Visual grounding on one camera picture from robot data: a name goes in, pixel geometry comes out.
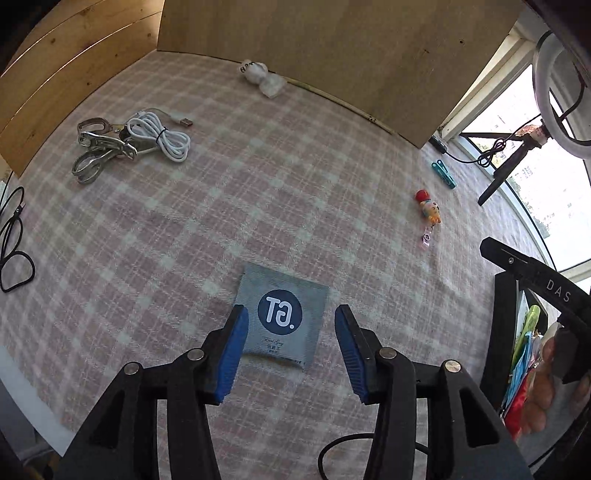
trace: keychain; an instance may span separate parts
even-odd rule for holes
[[[428,225],[425,227],[425,231],[423,233],[422,239],[422,246],[423,248],[428,248],[431,235],[433,234],[433,227],[438,223],[441,223],[441,213],[439,211],[439,205],[431,200],[429,192],[427,190],[419,190],[415,196],[415,200],[418,201],[421,205],[421,210],[423,212],[423,216],[427,219]]]

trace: white strip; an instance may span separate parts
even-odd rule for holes
[[[484,70],[480,73],[478,78],[472,83],[472,86],[468,88],[468,91],[462,97],[462,100],[454,107],[452,112],[443,121],[442,125],[446,125],[457,113],[466,106],[466,104],[474,98],[474,96],[480,91],[484,85],[486,85],[490,79],[497,73],[501,67],[507,63],[507,61],[515,54],[515,52],[525,42],[524,38],[515,31],[513,28],[511,32],[505,37],[501,46],[497,49],[496,53],[489,60],[484,67]]]
[[[18,369],[12,357],[0,346],[0,380],[21,409],[33,428],[46,440],[59,455],[64,456],[74,438],[74,432],[65,428],[37,396],[36,390]]]
[[[578,283],[591,277],[591,260],[575,265],[574,267],[563,270],[562,273],[573,283]]]

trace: window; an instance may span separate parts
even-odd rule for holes
[[[483,151],[491,148],[495,138],[508,136],[538,113],[530,65],[462,136]],[[533,123],[539,125],[540,119]],[[493,166],[500,166],[520,145],[509,141],[504,152],[494,156]],[[529,211],[559,271],[591,258],[591,184],[583,160],[550,139],[542,148],[530,151],[507,182]]]
[[[584,290],[587,293],[589,293],[589,291],[591,291],[591,277],[585,278],[584,280],[581,280],[580,282],[577,282],[577,286],[581,290]]]

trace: toy figurine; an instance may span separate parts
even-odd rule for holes
[[[427,190],[419,190],[414,197],[420,202],[423,215],[427,218],[431,226],[441,223],[439,205],[431,200]]]

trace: black clamp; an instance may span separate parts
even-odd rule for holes
[[[427,480],[532,478],[495,410],[457,361],[440,367],[411,362],[360,328],[348,305],[337,308],[335,331],[353,391],[366,405],[379,404],[363,480],[413,478],[417,398],[428,402]]]
[[[248,311],[236,305],[223,328],[174,362],[126,364],[76,433],[56,480],[158,480],[157,400],[167,400],[173,478],[219,480],[205,405],[230,392],[248,334]]]

